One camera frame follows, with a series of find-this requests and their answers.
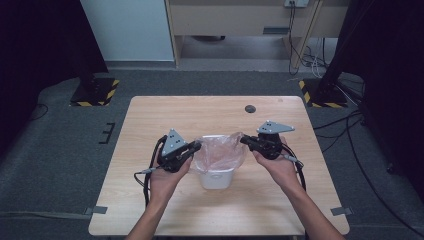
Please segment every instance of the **wall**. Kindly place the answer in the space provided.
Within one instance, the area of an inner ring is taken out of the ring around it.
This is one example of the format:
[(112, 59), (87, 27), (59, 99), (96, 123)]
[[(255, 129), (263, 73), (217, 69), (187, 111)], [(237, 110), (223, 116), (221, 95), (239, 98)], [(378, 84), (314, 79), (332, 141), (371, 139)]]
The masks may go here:
[(164, 1), (81, 3), (105, 61), (174, 61)]

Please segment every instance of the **power strip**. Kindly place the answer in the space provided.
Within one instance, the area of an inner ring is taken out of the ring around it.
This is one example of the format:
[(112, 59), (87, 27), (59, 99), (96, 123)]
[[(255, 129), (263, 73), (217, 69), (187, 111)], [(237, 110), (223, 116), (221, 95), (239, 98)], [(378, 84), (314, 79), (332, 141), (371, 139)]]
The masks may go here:
[(286, 0), (284, 6), (287, 8), (291, 8), (294, 4), (297, 8), (305, 8), (308, 6), (309, 0)]

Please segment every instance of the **gray carpet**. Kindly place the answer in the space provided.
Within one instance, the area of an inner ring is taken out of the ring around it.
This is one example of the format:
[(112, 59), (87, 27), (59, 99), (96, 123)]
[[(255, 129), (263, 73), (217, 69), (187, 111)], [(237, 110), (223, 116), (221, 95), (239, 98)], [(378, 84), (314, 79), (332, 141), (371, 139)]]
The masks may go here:
[[(77, 79), (45, 89), (12, 149), (0, 165), (0, 212), (58, 212), (82, 214), (96, 204), (125, 114), (138, 95), (296, 95), (298, 81), (288, 73), (113, 71), (120, 80), (109, 106), (70, 107)], [(348, 108), (307, 108), (313, 126), (347, 116)], [(116, 123), (108, 144), (103, 131)], [(345, 122), (317, 130), (333, 136)], [(367, 176), (391, 209), (409, 225), (424, 233), (424, 207), (409, 182), (386, 172), (387, 162), (366, 126), (351, 128), (352, 141)], [(321, 149), (333, 139), (318, 138)], [(347, 135), (325, 151), (325, 160), (341, 199), (354, 214), (347, 239), (421, 239), (402, 225), (381, 204), (361, 173)], [(53, 219), (36, 216), (1, 217), (1, 239), (94, 239), (88, 219)]]

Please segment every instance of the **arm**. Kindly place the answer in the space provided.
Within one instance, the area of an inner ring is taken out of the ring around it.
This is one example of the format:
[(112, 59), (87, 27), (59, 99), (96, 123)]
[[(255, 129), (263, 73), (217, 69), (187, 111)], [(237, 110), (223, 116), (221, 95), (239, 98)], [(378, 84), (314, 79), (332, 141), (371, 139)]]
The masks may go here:
[(166, 172), (163, 169), (158, 169), (152, 173), (150, 178), (150, 202), (126, 239), (152, 239), (177, 184), (190, 168), (191, 160), (192, 158), (187, 159), (176, 173)]
[[(281, 141), (286, 143), (284, 137), (281, 137)], [(303, 190), (291, 161), (282, 156), (268, 160), (256, 151), (253, 151), (253, 155), (287, 195), (311, 239), (344, 239)]]

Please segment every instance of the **wooden desk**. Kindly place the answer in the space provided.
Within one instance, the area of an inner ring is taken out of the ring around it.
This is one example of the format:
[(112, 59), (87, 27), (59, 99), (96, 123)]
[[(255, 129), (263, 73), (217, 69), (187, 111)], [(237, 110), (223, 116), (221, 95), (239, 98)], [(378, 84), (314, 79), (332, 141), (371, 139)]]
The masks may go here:
[[(184, 36), (261, 36), (266, 29), (284, 37), (288, 52), (291, 9), (284, 0), (166, 0), (168, 23), (178, 66)], [(310, 37), (337, 38), (349, 0), (310, 0), (306, 8), (296, 8), (292, 44), (303, 56)], [(293, 53), (292, 63), (300, 59)]]
[[(254, 105), (255, 113), (247, 113)], [(288, 144), (305, 164), (308, 193), (343, 234), (349, 231), (333, 182), (321, 154), (303, 101), (299, 97), (270, 96), (148, 96), (134, 97), (128, 109), (97, 206), (92, 235), (127, 235), (144, 211), (142, 187), (133, 173), (147, 168), (157, 140), (175, 128), (186, 140), (202, 135), (243, 132), (257, 135), (266, 120), (292, 125)], [(205, 190), (198, 175), (189, 173), (179, 183), (157, 228), (157, 235), (252, 236), (303, 235), (290, 202), (251, 153), (235, 171), (225, 190)]]

